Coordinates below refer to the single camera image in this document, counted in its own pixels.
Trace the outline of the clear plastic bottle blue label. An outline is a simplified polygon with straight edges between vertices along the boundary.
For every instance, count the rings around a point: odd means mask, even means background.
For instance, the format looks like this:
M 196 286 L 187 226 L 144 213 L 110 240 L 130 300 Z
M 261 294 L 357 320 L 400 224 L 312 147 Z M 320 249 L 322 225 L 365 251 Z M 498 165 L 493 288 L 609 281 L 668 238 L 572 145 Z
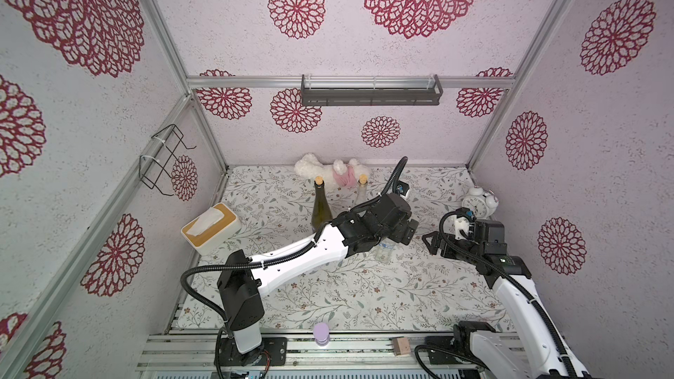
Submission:
M 372 249 L 373 257 L 382 264 L 389 264 L 394 253 L 396 244 L 391 240 L 382 240 Z

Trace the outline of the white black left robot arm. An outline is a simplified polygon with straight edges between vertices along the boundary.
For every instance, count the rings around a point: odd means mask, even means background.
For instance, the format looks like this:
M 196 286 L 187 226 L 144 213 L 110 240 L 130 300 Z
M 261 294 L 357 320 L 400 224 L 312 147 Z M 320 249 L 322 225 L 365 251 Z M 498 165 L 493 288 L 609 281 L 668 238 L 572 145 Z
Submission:
M 235 348 L 248 354 L 262 347 L 263 298 L 272 291 L 322 265 L 367 253 L 382 240 L 407 246 L 418 226 L 405 198 L 390 193 L 340 213 L 314 235 L 276 251 L 255 256 L 241 250 L 230 254 L 217 288 Z

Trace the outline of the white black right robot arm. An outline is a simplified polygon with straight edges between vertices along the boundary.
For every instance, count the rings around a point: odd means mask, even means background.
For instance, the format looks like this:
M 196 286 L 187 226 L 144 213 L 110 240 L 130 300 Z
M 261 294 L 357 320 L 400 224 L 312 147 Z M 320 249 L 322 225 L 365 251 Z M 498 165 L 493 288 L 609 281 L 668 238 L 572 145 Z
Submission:
M 474 363 L 492 378 L 590 378 L 546 310 L 526 263 L 510 255 L 505 226 L 494 220 L 446 214 L 421 240 L 432 255 L 464 261 L 484 277 L 505 308 L 526 355 L 521 359 L 493 327 L 461 321 L 448 355 Z

